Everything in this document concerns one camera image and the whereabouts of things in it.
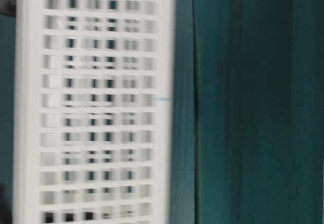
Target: teal panel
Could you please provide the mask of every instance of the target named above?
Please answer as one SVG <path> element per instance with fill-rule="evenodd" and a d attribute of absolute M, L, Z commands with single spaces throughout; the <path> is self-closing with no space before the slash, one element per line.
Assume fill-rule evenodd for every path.
<path fill-rule="evenodd" d="M 0 15 L 0 182 L 6 185 L 10 201 L 13 188 L 15 29 L 15 19 Z"/>
<path fill-rule="evenodd" d="M 177 0 L 170 224 L 194 223 L 192 0 Z"/>
<path fill-rule="evenodd" d="M 321 223 L 324 0 L 194 0 L 200 224 Z"/>

